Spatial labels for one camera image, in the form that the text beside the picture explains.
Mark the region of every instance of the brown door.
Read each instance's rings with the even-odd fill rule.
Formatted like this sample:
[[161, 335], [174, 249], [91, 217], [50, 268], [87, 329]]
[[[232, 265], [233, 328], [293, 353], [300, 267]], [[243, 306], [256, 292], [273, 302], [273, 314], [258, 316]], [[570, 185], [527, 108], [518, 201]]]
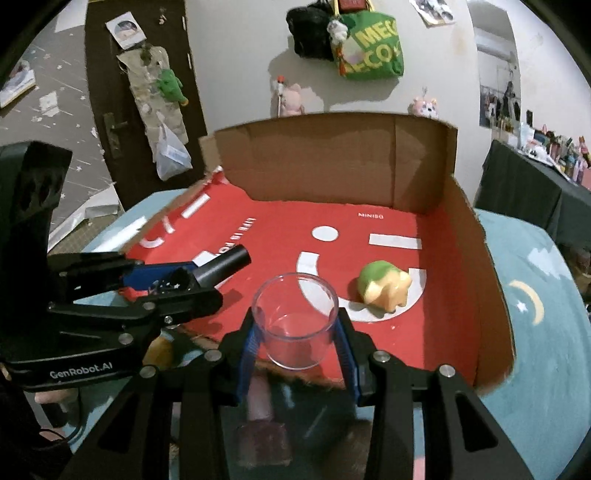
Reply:
[[[189, 135], [186, 147], [193, 169], [167, 181], [160, 180], [156, 174], [144, 123], [129, 89], [127, 74], [116, 58], [122, 50], [105, 27], [105, 22], [128, 11], [144, 30], [147, 41], [166, 49], [170, 67], [181, 80], [183, 94], [189, 99], [189, 105], [181, 111]], [[86, 73], [90, 104], [107, 167], [126, 210], [151, 193], [188, 187], [203, 177], [198, 140], [207, 135], [207, 131], [191, 65], [184, 15], [184, 0], [90, 0], [88, 5]], [[114, 114], [116, 124], [127, 122], [116, 130], [121, 145], [119, 158], [114, 158], [109, 148], [103, 118], [109, 112]]]

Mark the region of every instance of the cable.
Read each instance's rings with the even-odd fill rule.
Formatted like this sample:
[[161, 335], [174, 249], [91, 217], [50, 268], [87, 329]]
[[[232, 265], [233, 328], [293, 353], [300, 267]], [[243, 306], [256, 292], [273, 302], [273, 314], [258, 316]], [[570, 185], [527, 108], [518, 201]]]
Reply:
[[70, 433], [67, 437], [64, 437], [63, 435], [61, 435], [60, 433], [55, 432], [54, 430], [51, 429], [41, 429], [41, 432], [52, 432], [55, 435], [57, 435], [58, 437], [60, 437], [59, 440], [55, 440], [53, 442], [51, 442], [50, 445], [44, 446], [44, 447], [39, 447], [36, 448], [35, 450], [47, 450], [50, 448], [55, 447], [55, 445], [60, 445], [62, 443], [67, 443], [70, 440], [72, 440], [72, 438], [76, 437], [83, 426], [86, 425], [86, 422], [82, 422], [82, 394], [80, 393], [80, 388], [78, 388], [78, 422], [76, 427], [74, 428], [74, 431], [72, 433]]

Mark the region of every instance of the glass cup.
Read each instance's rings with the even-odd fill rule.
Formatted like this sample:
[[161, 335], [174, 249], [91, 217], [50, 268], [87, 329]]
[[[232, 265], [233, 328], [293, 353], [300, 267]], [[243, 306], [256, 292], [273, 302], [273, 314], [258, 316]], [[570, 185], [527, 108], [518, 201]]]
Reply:
[[306, 273], [268, 280], [252, 301], [269, 359], [290, 370], [304, 370], [322, 361], [333, 339], [338, 309], [334, 289]]

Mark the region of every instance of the green yellow toy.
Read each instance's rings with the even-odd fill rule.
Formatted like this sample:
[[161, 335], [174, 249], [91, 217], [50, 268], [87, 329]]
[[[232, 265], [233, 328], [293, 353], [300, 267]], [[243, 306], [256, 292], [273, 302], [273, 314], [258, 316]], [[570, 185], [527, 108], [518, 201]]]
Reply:
[[169, 102], [178, 102], [182, 106], [189, 104], [189, 100], [181, 91], [183, 84], [171, 69], [163, 69], [157, 83], [162, 96]]
[[385, 260], [365, 265], [357, 279], [357, 289], [366, 305], [375, 305], [391, 313], [406, 306], [410, 275]]

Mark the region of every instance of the black plush toy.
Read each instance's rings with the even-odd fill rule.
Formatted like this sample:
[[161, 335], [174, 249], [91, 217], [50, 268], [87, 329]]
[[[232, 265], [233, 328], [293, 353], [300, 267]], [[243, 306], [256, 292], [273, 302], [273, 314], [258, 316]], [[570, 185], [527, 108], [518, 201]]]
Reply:
[[330, 38], [326, 30], [332, 16], [334, 12], [327, 0], [289, 10], [285, 20], [294, 36], [295, 53], [305, 59], [332, 61]]

